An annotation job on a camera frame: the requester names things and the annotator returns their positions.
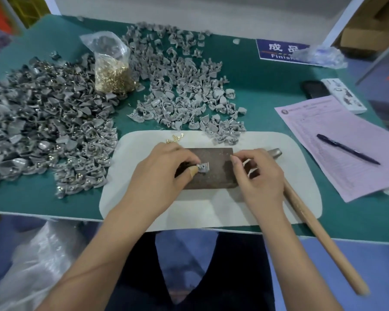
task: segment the white mat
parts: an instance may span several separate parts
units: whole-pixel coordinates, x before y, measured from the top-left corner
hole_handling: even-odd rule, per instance
[[[118,142],[108,170],[108,184],[104,186],[99,211],[103,218],[121,200],[137,164],[150,154],[158,142],[172,139],[179,131],[149,130],[124,135]],[[202,131],[182,131],[179,144],[186,148],[215,147]],[[228,147],[224,144],[217,147]],[[288,135],[277,132],[245,132],[233,151],[241,149],[280,148],[277,159],[285,177],[300,195],[316,218],[322,215],[320,191],[304,155]],[[287,201],[284,212],[292,224],[301,223]],[[158,217],[147,231],[257,225],[254,216],[243,202],[240,189],[183,190],[165,213]]]

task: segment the blue sign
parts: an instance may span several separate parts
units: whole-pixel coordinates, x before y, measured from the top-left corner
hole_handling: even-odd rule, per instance
[[[285,41],[275,41],[267,39],[257,39],[259,57],[264,60],[282,61],[290,63],[309,64],[291,58],[291,54],[296,50],[310,47],[303,43],[290,43]]]

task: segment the hand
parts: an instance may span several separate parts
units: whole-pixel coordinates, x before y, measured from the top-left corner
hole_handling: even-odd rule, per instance
[[[270,154],[263,149],[245,150],[233,154],[231,160],[245,203],[252,214],[258,220],[284,215],[284,172]]]
[[[116,207],[132,205],[154,221],[198,172],[197,166],[191,166],[174,178],[182,162],[195,165],[200,164],[200,159],[175,142],[157,144],[150,155],[137,165],[127,192]]]

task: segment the floor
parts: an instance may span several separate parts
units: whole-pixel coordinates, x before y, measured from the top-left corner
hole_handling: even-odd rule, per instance
[[[349,59],[349,73],[360,77],[369,62]],[[381,64],[360,85],[359,90],[373,104],[378,115],[389,127],[389,60]],[[0,278],[11,266],[11,255],[17,246],[17,236],[43,225],[31,217],[3,216],[0,222]],[[90,239],[97,226],[82,229]],[[156,245],[167,287],[178,301],[199,283],[210,262],[217,233],[210,230],[170,230],[157,235]],[[389,311],[389,245],[338,241],[337,244],[349,261],[368,283],[372,294],[368,298],[356,296],[327,253],[314,238],[301,240],[346,311]],[[285,310],[281,291],[274,271],[273,282],[277,311]]]

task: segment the phone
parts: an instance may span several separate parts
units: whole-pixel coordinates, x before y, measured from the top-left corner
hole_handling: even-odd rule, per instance
[[[326,85],[321,81],[304,81],[301,82],[301,89],[304,91],[307,99],[330,96]]]

